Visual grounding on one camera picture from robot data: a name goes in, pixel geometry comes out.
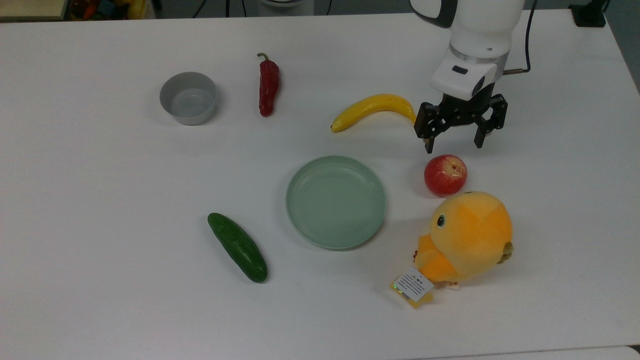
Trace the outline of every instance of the cucumber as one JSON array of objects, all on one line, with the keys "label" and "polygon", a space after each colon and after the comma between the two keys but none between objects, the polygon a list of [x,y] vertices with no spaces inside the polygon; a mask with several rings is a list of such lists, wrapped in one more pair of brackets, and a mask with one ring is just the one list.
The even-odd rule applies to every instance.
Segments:
[{"label": "cucumber", "polygon": [[225,215],[211,213],[207,217],[207,221],[222,247],[240,267],[240,270],[253,282],[265,282],[268,275],[267,264],[251,237]]}]

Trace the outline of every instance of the stuffed animal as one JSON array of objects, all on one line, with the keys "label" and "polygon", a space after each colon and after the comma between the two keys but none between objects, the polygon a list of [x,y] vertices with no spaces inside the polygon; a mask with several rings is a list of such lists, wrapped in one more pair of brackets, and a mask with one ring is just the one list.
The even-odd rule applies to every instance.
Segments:
[{"label": "stuffed animal", "polygon": [[431,282],[458,282],[511,257],[511,219],[498,198],[465,192],[433,213],[415,254],[415,267]]}]

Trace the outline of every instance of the plate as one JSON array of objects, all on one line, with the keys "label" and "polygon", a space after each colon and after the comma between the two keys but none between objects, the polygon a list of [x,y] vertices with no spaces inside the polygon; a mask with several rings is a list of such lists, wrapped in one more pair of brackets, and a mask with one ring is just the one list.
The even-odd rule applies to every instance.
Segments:
[{"label": "plate", "polygon": [[345,156],[326,156],[294,175],[286,206],[302,236],[339,250],[356,247],[376,233],[387,201],[380,180],[365,165]]}]

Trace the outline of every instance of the red apple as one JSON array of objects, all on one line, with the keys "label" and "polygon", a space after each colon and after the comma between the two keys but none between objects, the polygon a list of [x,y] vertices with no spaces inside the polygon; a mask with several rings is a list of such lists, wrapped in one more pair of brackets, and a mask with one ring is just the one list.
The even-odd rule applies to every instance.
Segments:
[{"label": "red apple", "polygon": [[467,182],[467,166],[455,155],[440,155],[424,168],[424,182],[437,196],[453,195]]}]

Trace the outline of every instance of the bowl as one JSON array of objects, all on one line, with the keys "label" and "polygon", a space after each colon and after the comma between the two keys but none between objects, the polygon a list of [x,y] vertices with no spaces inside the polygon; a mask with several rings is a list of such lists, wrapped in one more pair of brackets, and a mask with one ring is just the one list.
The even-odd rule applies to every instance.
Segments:
[{"label": "bowl", "polygon": [[160,104],[164,110],[184,125],[199,125],[209,120],[217,97],[216,85],[199,72],[177,74],[160,90]]}]

